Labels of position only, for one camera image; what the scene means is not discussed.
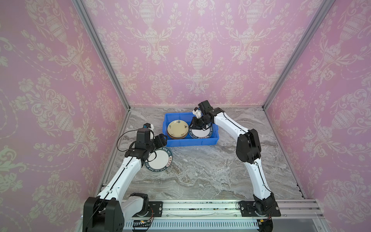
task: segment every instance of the plate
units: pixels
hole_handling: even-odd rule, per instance
[[[187,135],[185,134],[184,136],[182,136],[182,137],[180,137],[180,138],[175,138],[175,137],[171,137],[171,136],[169,136],[170,138],[172,138],[172,139],[183,139],[183,138],[185,138]]]
[[[167,134],[173,139],[181,139],[188,134],[188,124],[183,120],[172,121],[167,126]]]
[[[213,125],[209,123],[206,130],[189,129],[188,133],[192,138],[210,138],[213,134]]]
[[[155,150],[156,154],[152,152],[148,159],[145,161],[145,166],[150,171],[159,172],[167,169],[172,160],[173,160],[173,153],[167,147],[162,147]]]

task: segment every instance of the black cable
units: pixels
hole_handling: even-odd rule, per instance
[[[130,164],[130,162],[131,162],[132,159],[133,159],[133,157],[131,157],[130,161],[126,164],[125,167],[127,167],[127,166]],[[122,174],[125,170],[126,170],[126,169],[124,168],[124,169],[121,171],[120,175],[117,177],[117,179],[115,180],[114,184],[111,186],[110,190],[112,190],[112,188],[115,186],[115,184],[116,184],[116,182],[118,181],[118,179],[120,179],[121,174]]]
[[[265,186],[265,183],[264,183],[264,180],[263,180],[262,173],[260,172],[259,164],[258,164],[257,162],[255,162],[254,164],[257,165],[257,168],[258,168],[258,170],[259,170],[259,174],[260,174],[260,177],[261,177],[261,179],[262,179],[262,182],[263,182],[264,187],[265,187],[269,192],[272,193],[272,191],[270,191],[270,190],[267,188],[267,186]]]
[[[136,142],[136,140],[129,145],[129,149],[131,149],[133,147],[133,145],[134,145],[135,142]]]
[[[133,225],[133,229],[134,229],[134,230],[135,230],[136,228],[146,227],[145,225],[148,223],[148,221],[151,221],[151,222],[150,222],[150,225],[147,227],[147,229],[146,229],[144,232],[146,232],[146,231],[151,227],[152,222],[153,222],[153,219],[154,219],[154,216],[153,216],[154,213],[153,213],[153,209],[152,209],[152,208],[150,208],[150,209],[151,209],[151,211],[152,211],[152,215],[151,215],[150,219],[147,220],[147,222],[144,223],[144,224],[136,225],[136,226]]]
[[[117,142],[116,142],[116,147],[117,147],[117,150],[119,150],[119,151],[121,151],[121,150],[118,148],[118,142],[120,141],[121,137],[122,137],[124,134],[126,134],[127,132],[123,133],[123,134],[118,138],[118,140],[117,140]]]
[[[86,226],[89,224],[89,222],[90,222],[90,220],[93,218],[94,214],[98,211],[98,209],[99,209],[100,206],[102,205],[103,200],[104,200],[104,199],[102,199],[101,203],[98,205],[98,208],[94,211],[94,213],[92,214],[92,216],[89,218],[88,222],[86,223]]]
[[[246,209],[244,209],[244,210],[247,210],[249,212],[249,211],[252,210],[250,207],[252,207],[253,209],[256,209],[256,207],[254,205],[251,205],[249,202],[246,202]],[[242,204],[241,203],[238,203],[237,204],[237,208],[239,210],[242,210]]]
[[[151,160],[151,161],[149,161],[149,160],[147,159],[148,162],[152,162],[152,161],[154,161],[154,160],[157,158],[157,153],[156,153],[156,151],[153,151],[153,152],[155,153],[155,158],[154,158],[153,160]]]
[[[229,118],[227,118],[227,116],[224,114],[223,112],[223,115],[226,119],[228,119],[228,121],[230,121],[233,125],[237,126],[236,124],[234,124],[231,120],[229,120]],[[238,129],[242,130],[243,132],[247,133],[246,131],[244,131],[242,128],[240,128],[239,126],[237,126]]]
[[[209,124],[208,124],[208,125],[209,125]],[[202,130],[203,130],[203,131],[205,131],[205,130],[207,130],[207,129],[209,129],[209,128],[210,128],[210,126],[209,126],[209,127],[207,127],[206,129],[203,129],[203,128],[202,128]]]

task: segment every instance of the black mounting plate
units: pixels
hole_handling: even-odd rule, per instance
[[[269,216],[269,215],[259,215],[256,213],[255,206],[254,206],[255,201],[245,201],[242,200],[238,203],[238,208],[240,209],[241,215],[243,217],[261,217],[261,216]],[[271,217],[280,217],[281,212],[276,209],[278,208],[277,202],[272,206],[272,210],[270,212]]]
[[[162,204],[163,202],[155,202],[155,201],[150,201],[149,208],[153,210],[153,216],[156,218],[160,218],[162,216]],[[133,218],[140,218],[137,214],[133,216]]]

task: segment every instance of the white plate with dark rim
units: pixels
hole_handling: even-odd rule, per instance
[[[146,166],[146,168],[148,168],[148,170],[153,172],[166,170],[173,160],[173,153],[167,147],[156,149],[155,152],[156,154],[152,152],[149,155],[144,165]]]
[[[192,138],[210,138],[213,134],[213,125],[209,123],[206,130],[189,129],[188,133]]]

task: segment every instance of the wire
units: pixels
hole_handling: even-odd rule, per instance
[[[126,164],[126,166],[128,166],[128,164],[131,162],[131,160],[133,159],[133,157],[131,157],[130,161]],[[124,170],[126,169],[123,169],[120,173],[120,175],[118,176],[118,178],[115,180],[114,184],[111,186],[110,190],[112,190],[112,188],[115,186],[117,180],[120,178],[121,174],[124,172]],[[90,222],[90,220],[92,219],[92,217],[94,216],[94,214],[98,211],[98,209],[100,208],[100,206],[102,205],[103,201],[106,199],[106,197],[108,196],[109,192],[107,193],[107,195],[102,199],[101,203],[98,205],[98,208],[94,211],[94,213],[92,214],[92,216],[89,218],[88,222],[86,224],[88,224]]]
[[[154,160],[157,158],[157,153],[156,153],[156,151],[153,151],[153,152],[155,153],[155,158],[154,158],[153,160],[151,160],[151,161],[149,161],[149,160],[147,159],[148,162],[152,162],[152,161],[154,161]]]
[[[251,205],[250,203],[246,202],[246,209],[244,209],[244,210],[250,211],[251,210],[250,207],[252,207],[253,209],[256,209],[256,207],[254,205]],[[238,203],[237,204],[237,208],[239,210],[242,210],[242,204],[241,203]]]
[[[269,192],[272,193],[272,191],[270,191],[270,190],[267,188],[267,186],[265,186],[265,183],[264,183],[264,180],[263,180],[262,173],[260,172],[259,164],[258,164],[257,162],[254,162],[254,164],[257,165],[257,168],[258,168],[258,170],[259,170],[259,174],[260,174],[260,177],[261,177],[261,179],[262,179],[262,182],[263,182],[264,187],[265,187]]]
[[[88,231],[88,224],[89,224],[90,220],[93,218],[94,214],[95,214],[95,213],[98,211],[98,209],[101,207],[101,205],[102,205],[102,203],[103,203],[103,200],[104,200],[104,199],[102,199],[101,203],[98,205],[97,209],[94,211],[94,213],[92,214],[92,216],[89,218],[88,222],[86,223],[85,232]]]
[[[119,150],[119,151],[121,151],[121,150],[118,148],[118,142],[120,141],[121,137],[122,137],[124,134],[126,134],[127,132],[123,133],[123,134],[118,138],[118,140],[117,140],[117,142],[116,142],[116,147],[117,147],[117,150]]]
[[[200,215],[200,214],[180,215],[180,214],[172,214],[172,213],[167,213],[167,214],[169,214],[170,216],[175,216],[175,217],[179,217],[179,218],[188,218],[188,217],[197,217],[197,218],[199,218],[199,217],[207,217],[207,216],[212,216],[212,215],[222,215],[222,216],[225,216],[225,215],[234,215],[236,213],[235,212],[233,212],[233,213],[222,213],[222,212],[220,212],[220,213],[211,213],[211,214],[202,214],[202,215]]]
[[[152,222],[153,222],[153,219],[154,219],[154,216],[153,216],[154,213],[153,213],[153,209],[152,209],[151,207],[150,207],[150,210],[152,211],[152,215],[151,215],[150,219],[147,220],[146,223],[143,223],[143,224],[141,224],[141,225],[136,225],[136,226],[133,225],[134,230],[135,230],[136,228],[138,228],[138,227],[147,227],[147,226],[145,226],[145,225],[148,224],[149,221],[150,221],[150,225],[147,227],[147,229],[146,229],[144,232],[146,232],[146,231],[151,227]]]
[[[132,159],[133,159],[133,157],[131,157],[130,161],[126,164],[125,167],[127,167],[127,166],[129,165],[129,163],[131,162]],[[121,174],[122,174],[125,170],[126,170],[126,169],[124,168],[124,169],[121,171],[120,175],[117,177],[117,179],[115,180],[114,184],[111,186],[110,190],[112,190],[112,188],[115,186],[115,184],[116,184],[116,182],[118,181],[118,179],[120,179]]]
[[[233,125],[237,126],[237,125],[234,124],[231,120],[229,120],[229,118],[227,118],[227,116],[224,114],[224,112],[223,112],[223,115],[224,115],[224,117],[225,117],[228,121],[230,121]],[[244,130],[243,130],[242,128],[240,128],[239,126],[237,126],[237,128],[240,129],[240,130],[242,130],[243,132],[247,133],[246,131],[244,131]]]
[[[204,128],[202,128],[202,130],[203,130],[203,131],[205,131],[205,130],[209,129],[210,127],[211,127],[211,125],[209,126],[209,124],[208,124],[208,127],[207,127],[207,128],[205,128],[205,129],[204,129]]]

